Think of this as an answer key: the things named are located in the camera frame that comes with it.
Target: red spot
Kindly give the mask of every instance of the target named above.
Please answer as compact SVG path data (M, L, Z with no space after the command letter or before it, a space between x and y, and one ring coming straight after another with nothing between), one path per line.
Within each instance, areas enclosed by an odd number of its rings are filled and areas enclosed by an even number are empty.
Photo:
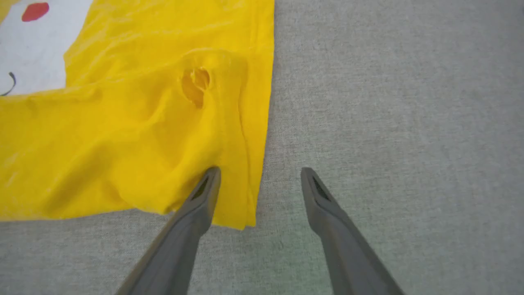
M22 22L31 22L43 17L49 11L47 2L33 3L27 5L26 11L22 15Z

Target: yellow shirt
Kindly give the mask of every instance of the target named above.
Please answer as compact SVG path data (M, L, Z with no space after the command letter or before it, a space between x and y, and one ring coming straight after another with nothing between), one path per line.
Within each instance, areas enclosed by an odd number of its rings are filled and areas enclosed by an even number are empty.
M179 208L210 166L213 222L255 225L273 1L95 0L67 87L0 99L0 218Z

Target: gray tablecloth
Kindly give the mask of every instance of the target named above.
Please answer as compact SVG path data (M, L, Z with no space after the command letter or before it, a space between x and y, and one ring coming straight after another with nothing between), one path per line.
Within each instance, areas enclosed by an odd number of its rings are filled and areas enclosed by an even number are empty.
M327 294L300 167L407 294L524 290L522 0L277 1L257 227L213 227L190 294ZM0 293L113 293L167 217L0 224Z

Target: hole in yellow fabric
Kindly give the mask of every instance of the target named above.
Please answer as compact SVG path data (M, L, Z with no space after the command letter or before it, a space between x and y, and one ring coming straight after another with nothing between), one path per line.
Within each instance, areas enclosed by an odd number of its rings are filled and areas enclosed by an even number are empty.
M182 76L182 91L197 108L204 105L204 91L209 86L209 73L205 69L187 69Z

